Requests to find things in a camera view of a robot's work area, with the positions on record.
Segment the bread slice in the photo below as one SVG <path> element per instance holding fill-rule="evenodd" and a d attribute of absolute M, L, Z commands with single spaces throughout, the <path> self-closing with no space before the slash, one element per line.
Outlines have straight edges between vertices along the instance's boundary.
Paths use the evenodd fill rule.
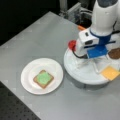
<path fill-rule="evenodd" d="M 36 82 L 40 87 L 45 89 L 52 81 L 54 77 L 46 72 L 45 70 L 42 70 L 37 76 L 34 77 L 34 82 Z"/>

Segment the metal table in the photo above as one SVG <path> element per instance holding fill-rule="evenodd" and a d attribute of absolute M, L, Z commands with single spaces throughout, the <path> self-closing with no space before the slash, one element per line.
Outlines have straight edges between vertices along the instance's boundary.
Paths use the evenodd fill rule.
<path fill-rule="evenodd" d="M 42 120 L 119 120 L 120 80 L 86 91 L 75 87 L 63 66 L 67 43 L 78 37 L 77 26 L 51 12 L 0 47 L 0 80 Z M 52 58 L 64 70 L 61 86 L 33 95 L 21 85 L 23 68 L 32 60 Z"/>

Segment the yellow cheese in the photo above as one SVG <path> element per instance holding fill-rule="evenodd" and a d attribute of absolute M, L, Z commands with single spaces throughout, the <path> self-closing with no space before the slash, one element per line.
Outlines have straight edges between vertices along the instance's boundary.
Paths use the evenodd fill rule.
<path fill-rule="evenodd" d="M 107 68 L 105 68 L 102 72 L 101 72 L 101 74 L 105 77 L 105 78 L 107 78 L 107 79 L 109 79 L 109 80 L 114 80 L 118 75 L 120 75 L 120 72 L 119 71 L 117 71 L 116 69 L 114 69 L 113 67 L 111 67 L 111 66 L 108 66 Z"/>

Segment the white plate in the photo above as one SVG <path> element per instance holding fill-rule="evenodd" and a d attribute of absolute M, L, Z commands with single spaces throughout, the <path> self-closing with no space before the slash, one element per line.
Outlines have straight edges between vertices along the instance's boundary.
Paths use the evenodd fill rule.
<path fill-rule="evenodd" d="M 110 64 L 115 69 L 119 70 L 119 60 L 111 60 Z M 76 66 L 76 57 L 73 55 L 71 50 L 67 49 L 64 55 L 64 66 L 71 77 L 77 81 L 88 84 L 88 85 L 101 85 L 109 82 L 108 79 L 103 77 L 101 74 L 97 74 L 93 67 L 93 63 L 88 61 L 81 67 Z"/>
<path fill-rule="evenodd" d="M 45 88 L 42 89 L 37 85 L 33 78 L 41 71 L 46 70 L 54 76 L 54 80 Z M 63 70 L 58 62 L 48 58 L 41 58 L 30 62 L 22 71 L 21 83 L 22 86 L 33 94 L 47 94 L 55 90 L 62 82 Z"/>

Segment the red part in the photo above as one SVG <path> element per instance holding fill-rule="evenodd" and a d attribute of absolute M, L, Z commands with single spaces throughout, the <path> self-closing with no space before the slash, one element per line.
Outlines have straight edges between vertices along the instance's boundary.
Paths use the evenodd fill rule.
<path fill-rule="evenodd" d="M 73 50 L 73 51 L 76 51 L 76 40 L 71 40 L 69 43 L 68 43 L 68 47 L 70 50 Z"/>

